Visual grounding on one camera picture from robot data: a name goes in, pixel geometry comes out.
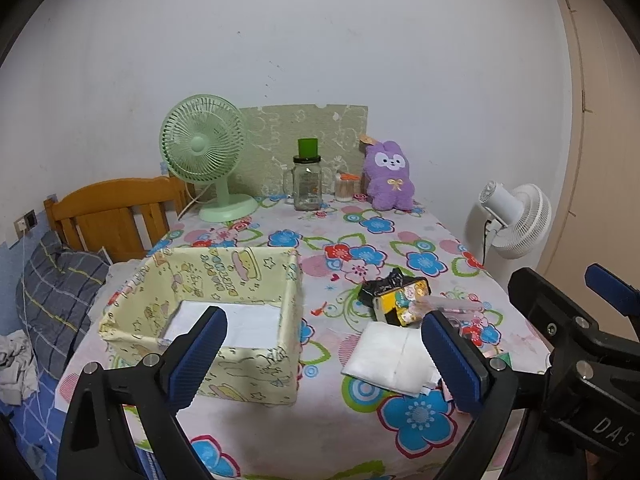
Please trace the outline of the toothpick jar orange lid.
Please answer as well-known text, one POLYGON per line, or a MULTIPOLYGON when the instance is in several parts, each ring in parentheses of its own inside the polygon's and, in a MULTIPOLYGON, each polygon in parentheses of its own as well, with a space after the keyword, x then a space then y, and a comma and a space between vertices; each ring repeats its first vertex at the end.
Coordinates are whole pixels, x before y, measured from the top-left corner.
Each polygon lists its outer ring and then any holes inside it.
POLYGON ((360 177, 356 174, 337 172, 334 177, 334 198, 338 202, 350 202, 359 191, 360 177))

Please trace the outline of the clear plastic pen pouch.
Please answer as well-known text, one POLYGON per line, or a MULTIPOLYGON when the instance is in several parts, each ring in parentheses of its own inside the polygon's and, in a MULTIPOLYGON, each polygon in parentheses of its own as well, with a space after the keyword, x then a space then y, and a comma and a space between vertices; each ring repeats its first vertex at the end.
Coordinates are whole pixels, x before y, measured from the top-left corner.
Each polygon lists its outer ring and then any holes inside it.
POLYGON ((428 312, 439 311, 454 327, 471 324, 484 311, 479 302, 433 295, 418 298, 412 307, 420 318, 428 312))

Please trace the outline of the wall power socket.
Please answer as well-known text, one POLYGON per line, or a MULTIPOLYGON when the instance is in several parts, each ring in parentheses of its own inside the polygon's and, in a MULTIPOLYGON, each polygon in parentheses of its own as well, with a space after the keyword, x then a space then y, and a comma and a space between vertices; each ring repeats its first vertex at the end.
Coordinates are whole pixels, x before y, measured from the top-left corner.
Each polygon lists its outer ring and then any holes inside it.
POLYGON ((29 212, 26 212, 23 217, 18 218, 14 222, 14 229, 17 235, 17 238, 20 240, 23 236, 28 234, 32 229, 38 224, 37 215, 35 211, 32 209, 29 212))

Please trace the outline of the white tissue pack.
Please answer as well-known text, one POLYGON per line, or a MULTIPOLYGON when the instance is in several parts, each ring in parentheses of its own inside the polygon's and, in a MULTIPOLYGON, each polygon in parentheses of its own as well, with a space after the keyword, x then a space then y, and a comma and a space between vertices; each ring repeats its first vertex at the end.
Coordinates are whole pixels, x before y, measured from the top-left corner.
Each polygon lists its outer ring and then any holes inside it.
POLYGON ((420 396, 440 381, 420 330, 381 322, 363 330, 342 373, 405 396, 420 396))

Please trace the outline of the grey plaid pillow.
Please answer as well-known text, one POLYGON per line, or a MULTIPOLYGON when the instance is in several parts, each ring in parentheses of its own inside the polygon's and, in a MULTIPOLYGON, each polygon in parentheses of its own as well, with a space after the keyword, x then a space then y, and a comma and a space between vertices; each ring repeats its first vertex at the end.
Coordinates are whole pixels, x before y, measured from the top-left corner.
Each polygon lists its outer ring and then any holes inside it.
POLYGON ((44 234, 26 259, 16 310, 38 365, 55 380, 88 333, 89 312, 109 268, 102 252, 73 250, 55 231, 44 234))

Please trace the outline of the crumpled white cloth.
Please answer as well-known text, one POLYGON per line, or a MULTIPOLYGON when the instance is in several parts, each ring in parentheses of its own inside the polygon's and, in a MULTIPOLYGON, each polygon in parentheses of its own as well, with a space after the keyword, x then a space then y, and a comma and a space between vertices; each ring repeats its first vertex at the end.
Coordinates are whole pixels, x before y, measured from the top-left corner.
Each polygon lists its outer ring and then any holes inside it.
POLYGON ((39 390, 32 344, 24 330, 0 336, 0 398, 4 404, 20 406, 39 390))

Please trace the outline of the purple plush bunny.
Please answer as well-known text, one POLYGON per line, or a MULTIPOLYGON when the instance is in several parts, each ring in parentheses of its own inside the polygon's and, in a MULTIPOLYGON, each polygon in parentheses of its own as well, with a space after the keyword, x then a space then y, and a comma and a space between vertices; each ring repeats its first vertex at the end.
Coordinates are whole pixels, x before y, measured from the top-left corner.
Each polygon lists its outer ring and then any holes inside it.
POLYGON ((367 144, 363 162, 366 193, 375 210, 413 208, 414 185, 407 157, 395 141, 367 144))

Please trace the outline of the green desk fan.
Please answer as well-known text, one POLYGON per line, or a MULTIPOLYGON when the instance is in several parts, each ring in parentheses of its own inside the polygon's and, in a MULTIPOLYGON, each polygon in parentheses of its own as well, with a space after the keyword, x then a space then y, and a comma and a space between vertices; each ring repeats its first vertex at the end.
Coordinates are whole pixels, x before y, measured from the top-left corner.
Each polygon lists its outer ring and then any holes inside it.
POLYGON ((228 180, 245 144, 243 117, 220 96, 196 94, 180 101, 160 128, 160 154, 171 174, 215 196, 201 205, 198 216, 210 223, 240 220, 258 207, 254 197, 233 194, 228 180))

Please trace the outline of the yellow fabric storage box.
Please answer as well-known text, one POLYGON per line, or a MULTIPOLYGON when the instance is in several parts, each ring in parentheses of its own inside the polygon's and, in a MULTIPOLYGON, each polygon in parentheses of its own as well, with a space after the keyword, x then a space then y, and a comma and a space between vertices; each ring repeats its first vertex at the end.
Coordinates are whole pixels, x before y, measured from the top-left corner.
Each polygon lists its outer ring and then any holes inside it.
POLYGON ((129 364, 157 354, 169 399, 271 405, 297 398, 303 306, 292 248, 178 247, 142 261, 100 335, 129 364))

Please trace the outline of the black plastic bag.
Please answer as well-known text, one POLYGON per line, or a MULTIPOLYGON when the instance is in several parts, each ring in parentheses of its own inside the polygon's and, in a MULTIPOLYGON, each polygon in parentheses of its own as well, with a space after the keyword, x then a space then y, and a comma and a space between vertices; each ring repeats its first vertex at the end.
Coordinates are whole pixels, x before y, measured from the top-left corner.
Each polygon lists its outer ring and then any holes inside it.
POLYGON ((373 311, 378 322, 401 326, 401 313, 409 309, 416 298, 416 285, 424 285, 423 278, 410 278, 394 269, 386 278, 366 281, 358 292, 358 300, 373 311))

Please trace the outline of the floral tablecloth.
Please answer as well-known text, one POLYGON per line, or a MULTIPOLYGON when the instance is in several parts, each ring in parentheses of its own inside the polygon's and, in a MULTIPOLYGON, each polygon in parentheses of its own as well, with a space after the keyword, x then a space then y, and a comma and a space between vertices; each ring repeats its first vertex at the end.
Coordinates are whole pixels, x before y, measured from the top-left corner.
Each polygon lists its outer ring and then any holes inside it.
POLYGON ((295 252, 302 317, 292 404, 271 404, 254 386, 212 378, 178 419, 217 479, 429 479, 446 462, 469 417, 439 387, 418 396, 343 372, 372 321, 361 286, 398 270, 423 278, 437 297, 464 300, 464 336, 488 358, 542 373, 549 352, 501 286, 423 207, 377 212, 326 203, 300 212, 264 198, 245 218, 208 223, 186 214, 152 248, 211 255, 230 249, 244 275, 268 270, 265 254, 295 252))

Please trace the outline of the white standing fan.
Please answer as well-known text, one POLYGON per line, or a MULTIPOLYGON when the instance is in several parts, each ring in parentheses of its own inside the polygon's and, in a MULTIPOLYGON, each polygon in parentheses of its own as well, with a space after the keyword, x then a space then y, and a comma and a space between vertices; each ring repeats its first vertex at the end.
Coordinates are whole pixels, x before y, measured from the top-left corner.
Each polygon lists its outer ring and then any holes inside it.
POLYGON ((471 208, 464 239, 489 274, 506 280, 522 266, 536 268, 552 219, 551 202, 538 185, 509 188, 490 180, 471 208))

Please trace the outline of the glass mason jar mug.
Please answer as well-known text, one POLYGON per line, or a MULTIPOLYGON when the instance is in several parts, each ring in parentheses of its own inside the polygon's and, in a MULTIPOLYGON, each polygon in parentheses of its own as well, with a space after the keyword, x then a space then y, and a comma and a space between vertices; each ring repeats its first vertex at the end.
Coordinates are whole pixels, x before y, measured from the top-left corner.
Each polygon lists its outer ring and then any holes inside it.
POLYGON ((297 140, 293 167, 283 171, 282 188, 285 203, 298 211, 318 211, 323 204, 323 177, 317 138, 297 140))

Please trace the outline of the beige door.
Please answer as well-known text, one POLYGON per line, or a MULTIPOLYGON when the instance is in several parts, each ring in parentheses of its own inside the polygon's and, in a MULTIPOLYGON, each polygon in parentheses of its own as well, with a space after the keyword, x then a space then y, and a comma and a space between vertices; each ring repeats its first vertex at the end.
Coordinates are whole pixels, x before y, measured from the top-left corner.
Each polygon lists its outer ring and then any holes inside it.
POLYGON ((599 263, 639 283, 639 53, 603 0, 558 0, 572 80, 563 188, 538 269, 601 327, 634 329, 585 284, 599 263))

